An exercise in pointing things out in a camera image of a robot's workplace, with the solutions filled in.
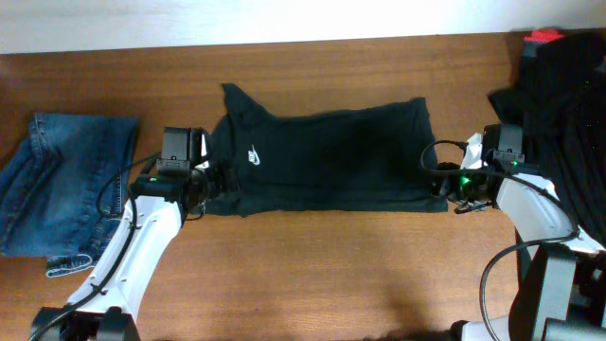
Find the black t-shirt with white logo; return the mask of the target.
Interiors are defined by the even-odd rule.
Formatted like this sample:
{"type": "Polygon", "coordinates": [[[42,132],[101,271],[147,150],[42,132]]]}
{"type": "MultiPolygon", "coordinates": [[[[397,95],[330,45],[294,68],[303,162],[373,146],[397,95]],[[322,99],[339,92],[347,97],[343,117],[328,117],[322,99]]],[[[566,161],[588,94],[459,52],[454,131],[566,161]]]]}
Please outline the black t-shirt with white logo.
{"type": "Polygon", "coordinates": [[[435,137],[423,98],[309,117],[276,117],[236,84],[211,136],[223,186],[209,215],[284,211],[440,213],[432,193],[435,137]]]}

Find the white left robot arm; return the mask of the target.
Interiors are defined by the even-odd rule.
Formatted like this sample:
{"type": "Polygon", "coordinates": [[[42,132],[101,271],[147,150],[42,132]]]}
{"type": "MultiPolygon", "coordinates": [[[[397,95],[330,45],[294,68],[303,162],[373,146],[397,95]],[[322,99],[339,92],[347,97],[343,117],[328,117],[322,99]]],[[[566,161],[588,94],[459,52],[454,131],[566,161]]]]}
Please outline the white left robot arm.
{"type": "Polygon", "coordinates": [[[138,312],[164,251],[185,222],[205,216],[208,201],[239,187],[213,162],[202,128],[166,128],[161,151],[142,163],[97,265],[63,307],[38,312],[31,339],[139,340],[138,312]]]}

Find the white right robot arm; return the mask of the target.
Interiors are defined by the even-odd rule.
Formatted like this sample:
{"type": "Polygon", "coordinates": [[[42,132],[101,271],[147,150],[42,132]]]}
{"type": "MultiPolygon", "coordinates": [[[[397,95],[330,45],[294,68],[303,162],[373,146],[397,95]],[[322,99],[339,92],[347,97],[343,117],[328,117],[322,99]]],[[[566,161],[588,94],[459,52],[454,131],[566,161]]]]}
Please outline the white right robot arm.
{"type": "Polygon", "coordinates": [[[436,197],[464,214],[494,207],[513,222],[516,243],[480,279],[479,322],[452,326],[455,340],[604,340],[605,248],[560,202],[553,183],[526,159],[523,130],[494,124],[455,146],[461,164],[424,166],[436,197]],[[503,257],[518,259],[519,288],[508,314],[491,319],[486,288],[503,257]]]}

